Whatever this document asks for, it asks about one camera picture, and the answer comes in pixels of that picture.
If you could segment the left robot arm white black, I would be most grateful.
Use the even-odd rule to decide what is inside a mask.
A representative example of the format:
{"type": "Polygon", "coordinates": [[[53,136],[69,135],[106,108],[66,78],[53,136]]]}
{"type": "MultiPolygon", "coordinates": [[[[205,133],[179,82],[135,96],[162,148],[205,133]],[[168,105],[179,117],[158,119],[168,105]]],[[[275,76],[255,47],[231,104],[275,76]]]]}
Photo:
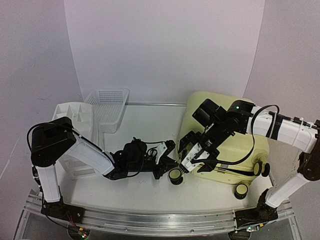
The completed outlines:
{"type": "Polygon", "coordinates": [[[26,143],[35,180],[48,211],[57,219],[67,214],[56,173],[57,161],[65,156],[81,161],[111,181],[134,178],[143,172],[152,173],[158,180],[178,166],[169,156],[176,147],[173,140],[151,142],[148,148],[147,142],[133,138],[122,150],[107,152],[76,131],[66,116],[32,126],[26,143]]]}

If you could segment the pale yellow hard-shell suitcase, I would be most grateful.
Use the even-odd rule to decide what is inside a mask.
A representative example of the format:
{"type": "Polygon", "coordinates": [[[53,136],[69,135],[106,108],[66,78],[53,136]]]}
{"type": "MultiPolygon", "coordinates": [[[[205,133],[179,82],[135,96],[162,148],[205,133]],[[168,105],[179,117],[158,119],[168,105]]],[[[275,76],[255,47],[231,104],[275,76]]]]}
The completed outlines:
{"type": "Polygon", "coordinates": [[[231,184],[243,200],[253,180],[270,173],[268,140],[248,133],[255,106],[246,98],[192,93],[179,131],[178,173],[231,184]]]}

